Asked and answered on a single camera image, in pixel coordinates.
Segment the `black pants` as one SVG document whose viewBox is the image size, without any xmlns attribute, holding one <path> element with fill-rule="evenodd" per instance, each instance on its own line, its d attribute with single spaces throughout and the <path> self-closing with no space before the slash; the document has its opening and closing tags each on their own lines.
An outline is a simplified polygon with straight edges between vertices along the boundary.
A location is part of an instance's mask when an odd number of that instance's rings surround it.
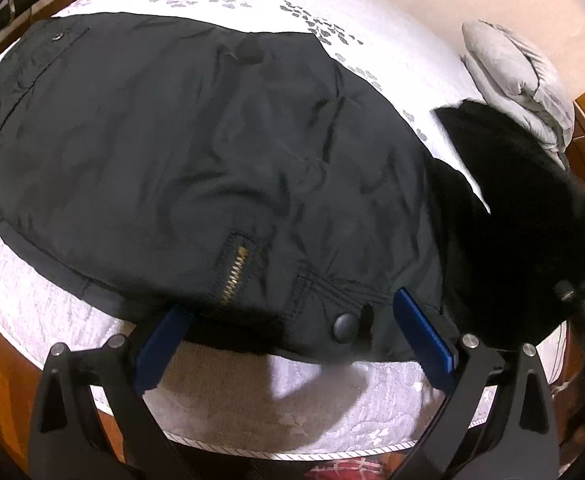
<svg viewBox="0 0 585 480">
<path fill-rule="evenodd" d="M 449 335 L 537 344 L 585 297 L 585 186 L 492 107 L 437 119 L 465 172 L 311 35 L 52 18 L 0 62 L 0 237 L 214 348 L 409 361 L 402 288 Z"/>
</svg>

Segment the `white floral bed cover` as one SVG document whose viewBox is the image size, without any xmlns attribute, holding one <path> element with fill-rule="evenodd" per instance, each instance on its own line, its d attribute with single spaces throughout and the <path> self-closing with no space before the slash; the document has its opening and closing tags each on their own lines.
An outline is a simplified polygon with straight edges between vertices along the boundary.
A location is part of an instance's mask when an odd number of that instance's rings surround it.
<svg viewBox="0 0 585 480">
<path fill-rule="evenodd" d="M 433 110 L 477 99 L 458 53 L 416 18 L 382 0 L 76 0 L 66 15 L 174 15 L 243 32 L 302 32 L 300 8 L 331 30 L 326 51 L 372 84 L 429 152 L 463 162 Z M 1 340 L 35 366 L 62 341 L 74 350 L 128 332 L 57 287 L 0 237 Z M 442 396 L 415 363 L 321 366 L 182 344 L 146 403 L 173 441 L 271 460 L 334 460 L 399 451 L 416 442 Z"/>
</svg>

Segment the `grey folded quilt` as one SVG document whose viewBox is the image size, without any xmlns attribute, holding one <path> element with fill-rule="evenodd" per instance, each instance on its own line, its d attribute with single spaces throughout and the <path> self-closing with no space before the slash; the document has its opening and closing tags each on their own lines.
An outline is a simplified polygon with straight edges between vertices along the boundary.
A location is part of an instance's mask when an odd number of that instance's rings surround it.
<svg viewBox="0 0 585 480">
<path fill-rule="evenodd" d="M 531 41 L 486 21 L 461 25 L 463 56 L 484 101 L 527 129 L 563 170 L 573 139 L 574 104 L 557 68 Z"/>
</svg>

